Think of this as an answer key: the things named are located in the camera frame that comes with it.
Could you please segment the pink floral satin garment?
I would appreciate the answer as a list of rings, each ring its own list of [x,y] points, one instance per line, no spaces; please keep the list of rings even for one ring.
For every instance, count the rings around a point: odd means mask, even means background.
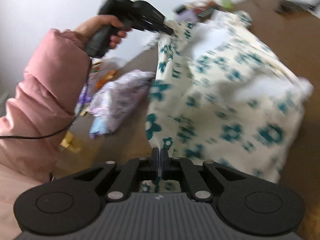
[[[88,113],[94,119],[106,120],[108,129],[114,133],[148,94],[155,76],[154,72],[135,69],[106,83],[93,96],[87,108]]]

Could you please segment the plastic bag of snacks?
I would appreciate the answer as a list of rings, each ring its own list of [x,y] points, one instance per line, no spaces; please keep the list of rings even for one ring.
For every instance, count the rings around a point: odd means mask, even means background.
[[[96,92],[101,89],[105,83],[114,78],[117,71],[125,64],[126,60],[119,57],[101,59],[93,63],[89,74],[89,90]]]

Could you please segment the black tissue box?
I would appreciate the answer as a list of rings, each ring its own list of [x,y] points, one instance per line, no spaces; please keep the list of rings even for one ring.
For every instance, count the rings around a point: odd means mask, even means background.
[[[191,0],[173,9],[173,19],[191,23],[203,23],[210,19],[220,5],[214,0]]]

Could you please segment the blue purple trimmed garment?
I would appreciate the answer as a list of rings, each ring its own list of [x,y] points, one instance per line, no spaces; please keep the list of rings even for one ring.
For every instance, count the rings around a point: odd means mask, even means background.
[[[110,134],[111,131],[108,129],[108,124],[106,120],[103,118],[96,117],[93,122],[92,126],[89,130],[89,137],[94,139],[100,135]]]

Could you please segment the pink jacket sleeve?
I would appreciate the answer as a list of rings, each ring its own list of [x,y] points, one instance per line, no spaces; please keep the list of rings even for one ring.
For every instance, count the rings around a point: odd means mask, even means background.
[[[34,51],[1,117],[1,239],[20,234],[13,205],[46,183],[86,81],[89,57],[74,32],[52,29]]]

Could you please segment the cream green floral garment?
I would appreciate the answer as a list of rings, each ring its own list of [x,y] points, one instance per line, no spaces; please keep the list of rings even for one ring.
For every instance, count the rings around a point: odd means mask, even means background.
[[[159,36],[149,92],[150,146],[278,182],[312,84],[249,31],[244,11],[167,25],[174,33]]]

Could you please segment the purple tissue pack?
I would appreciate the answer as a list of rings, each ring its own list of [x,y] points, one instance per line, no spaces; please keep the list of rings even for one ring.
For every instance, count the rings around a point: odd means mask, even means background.
[[[94,92],[92,91],[93,85],[84,85],[82,88],[82,91],[80,93],[80,96],[78,98],[76,107],[75,107],[75,115],[78,116],[81,111],[84,109],[84,107],[91,102],[93,98]]]

